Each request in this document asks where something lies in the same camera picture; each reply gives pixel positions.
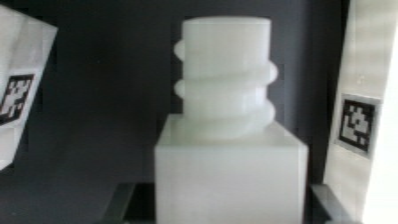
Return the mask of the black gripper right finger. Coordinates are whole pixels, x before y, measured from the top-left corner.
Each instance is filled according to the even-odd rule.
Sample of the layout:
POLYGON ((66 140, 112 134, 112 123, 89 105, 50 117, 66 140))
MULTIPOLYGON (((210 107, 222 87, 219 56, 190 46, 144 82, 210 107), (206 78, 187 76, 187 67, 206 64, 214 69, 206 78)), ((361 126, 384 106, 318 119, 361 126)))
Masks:
POLYGON ((311 185, 311 193, 327 215, 326 224, 356 224, 327 184, 311 185))

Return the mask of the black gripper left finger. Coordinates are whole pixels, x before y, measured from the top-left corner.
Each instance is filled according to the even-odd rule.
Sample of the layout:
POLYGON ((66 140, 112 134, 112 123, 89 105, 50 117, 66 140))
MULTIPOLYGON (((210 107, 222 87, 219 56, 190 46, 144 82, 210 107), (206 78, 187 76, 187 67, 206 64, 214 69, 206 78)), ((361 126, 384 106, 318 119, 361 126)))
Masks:
POLYGON ((116 188, 109 203, 102 224, 125 224, 130 209, 132 196, 135 191, 134 183, 121 183, 116 188))

